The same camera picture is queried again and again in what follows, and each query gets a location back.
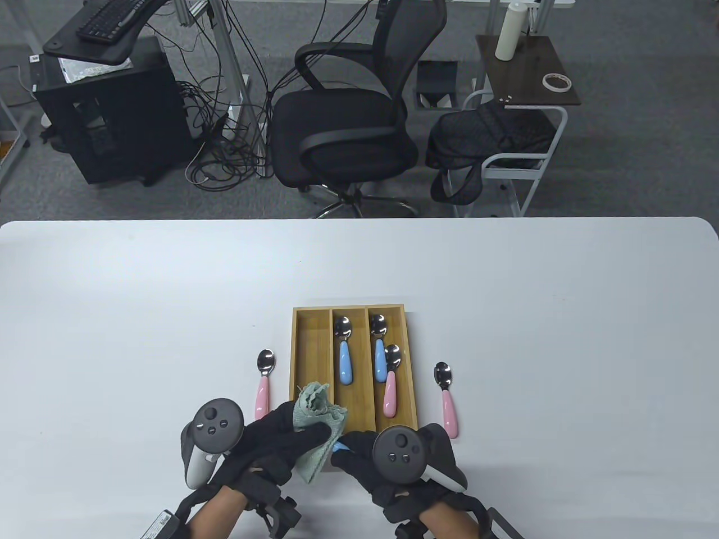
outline spoon bowl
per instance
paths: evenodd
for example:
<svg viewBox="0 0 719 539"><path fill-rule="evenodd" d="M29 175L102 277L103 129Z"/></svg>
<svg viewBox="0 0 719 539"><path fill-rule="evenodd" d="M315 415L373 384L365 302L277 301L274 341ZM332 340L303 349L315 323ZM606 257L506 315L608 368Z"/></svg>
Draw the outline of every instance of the spoon bowl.
<svg viewBox="0 0 719 539"><path fill-rule="evenodd" d="M257 356L257 370L262 376L269 376L275 369L275 354L272 350L264 349Z"/></svg>
<svg viewBox="0 0 719 539"><path fill-rule="evenodd" d="M402 362L402 351L400 347L396 344L389 345L385 348L385 355L387 357L387 370L396 372Z"/></svg>
<svg viewBox="0 0 719 539"><path fill-rule="evenodd" d="M384 315L372 315L370 331L377 338L383 338L387 334L387 319Z"/></svg>
<svg viewBox="0 0 719 539"><path fill-rule="evenodd" d="M334 336L345 341L352 335L352 322L346 316L339 316L334 321Z"/></svg>
<svg viewBox="0 0 719 539"><path fill-rule="evenodd" d="M437 382L443 390L449 389L452 384L452 369L444 361L440 361L434 366L434 381Z"/></svg>

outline computer tower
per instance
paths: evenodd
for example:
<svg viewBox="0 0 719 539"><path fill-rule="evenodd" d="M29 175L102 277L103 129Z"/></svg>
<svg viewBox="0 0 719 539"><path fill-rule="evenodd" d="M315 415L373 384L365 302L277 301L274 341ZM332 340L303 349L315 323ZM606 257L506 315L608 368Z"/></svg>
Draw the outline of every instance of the computer tower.
<svg viewBox="0 0 719 539"><path fill-rule="evenodd" d="M30 58L35 97L88 183L152 184L197 151L184 100L155 36L137 40L132 67L68 84L56 57Z"/></svg>

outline pink handle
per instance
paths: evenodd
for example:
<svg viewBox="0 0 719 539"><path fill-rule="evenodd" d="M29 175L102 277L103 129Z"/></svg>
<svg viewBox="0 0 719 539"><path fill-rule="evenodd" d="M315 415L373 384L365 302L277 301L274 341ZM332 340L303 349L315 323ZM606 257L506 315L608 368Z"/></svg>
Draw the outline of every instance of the pink handle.
<svg viewBox="0 0 719 539"><path fill-rule="evenodd" d="M257 390L255 400L255 419L262 419L270 411L270 378L260 378L260 388Z"/></svg>
<svg viewBox="0 0 719 539"><path fill-rule="evenodd" d="M454 401L449 390L442 391L442 415L444 416L444 430L447 431L449 437L454 439L459 436L457 412L454 411Z"/></svg>
<svg viewBox="0 0 719 539"><path fill-rule="evenodd" d="M387 382L385 383L385 417L393 418L397 413L397 387L395 383L395 372L387 373Z"/></svg>

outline mesh chair back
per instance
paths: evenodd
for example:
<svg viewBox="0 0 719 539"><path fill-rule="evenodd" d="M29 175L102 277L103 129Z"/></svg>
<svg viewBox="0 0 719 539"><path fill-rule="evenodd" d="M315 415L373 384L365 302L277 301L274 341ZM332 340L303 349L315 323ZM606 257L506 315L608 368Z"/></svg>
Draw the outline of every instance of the mesh chair back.
<svg viewBox="0 0 719 539"><path fill-rule="evenodd" d="M372 43L375 69L396 119L414 65L447 22L445 0L390 0Z"/></svg>

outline forearm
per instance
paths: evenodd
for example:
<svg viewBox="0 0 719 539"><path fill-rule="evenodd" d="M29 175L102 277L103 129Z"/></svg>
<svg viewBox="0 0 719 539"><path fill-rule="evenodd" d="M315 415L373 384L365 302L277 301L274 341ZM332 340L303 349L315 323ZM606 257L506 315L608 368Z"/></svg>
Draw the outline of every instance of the forearm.
<svg viewBox="0 0 719 539"><path fill-rule="evenodd" d="M245 507L244 494L222 487L188 523L192 539L227 539Z"/></svg>
<svg viewBox="0 0 719 539"><path fill-rule="evenodd" d="M479 525L464 511L439 502L419 515L419 520L437 539L477 539Z"/></svg>

